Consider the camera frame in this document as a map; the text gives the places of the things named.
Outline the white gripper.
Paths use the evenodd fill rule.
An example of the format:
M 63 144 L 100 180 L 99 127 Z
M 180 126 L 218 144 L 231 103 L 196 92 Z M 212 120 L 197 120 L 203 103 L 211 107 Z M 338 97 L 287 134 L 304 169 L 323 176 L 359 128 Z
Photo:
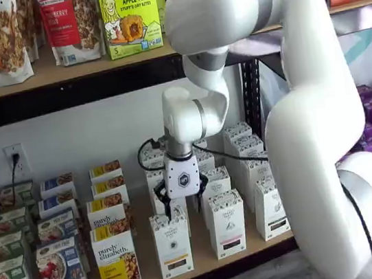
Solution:
M 173 198 L 178 197 L 193 195 L 194 207 L 197 212 L 201 211 L 202 195 L 209 180 L 202 173 L 198 176 L 196 156 L 191 154 L 189 159 L 180 161 L 165 157 L 164 164 L 164 180 L 154 187 L 154 193 L 164 205 L 166 217 L 172 219 L 170 203 Z

